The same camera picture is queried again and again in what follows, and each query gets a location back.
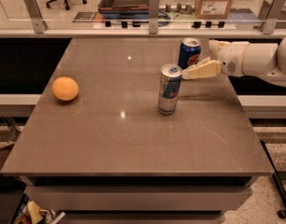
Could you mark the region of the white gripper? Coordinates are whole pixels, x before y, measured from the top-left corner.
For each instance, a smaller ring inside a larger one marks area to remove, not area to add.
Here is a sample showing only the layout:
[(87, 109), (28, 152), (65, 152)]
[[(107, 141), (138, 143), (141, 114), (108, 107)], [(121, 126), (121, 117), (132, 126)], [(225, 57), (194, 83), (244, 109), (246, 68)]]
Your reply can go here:
[(249, 42), (230, 42), (209, 40), (210, 50), (217, 55), (216, 60), (209, 57), (182, 71), (182, 78), (186, 80), (217, 76), (221, 70), (228, 77), (243, 77), (243, 60)]

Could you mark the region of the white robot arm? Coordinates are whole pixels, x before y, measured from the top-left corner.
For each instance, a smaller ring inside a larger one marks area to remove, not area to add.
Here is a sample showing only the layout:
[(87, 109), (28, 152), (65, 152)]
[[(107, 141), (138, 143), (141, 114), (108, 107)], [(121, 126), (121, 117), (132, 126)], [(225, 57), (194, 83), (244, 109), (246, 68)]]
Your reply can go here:
[(226, 42), (209, 40), (210, 50), (216, 55), (182, 71), (183, 79), (215, 77), (258, 77), (270, 84), (286, 87), (286, 37), (277, 43)]

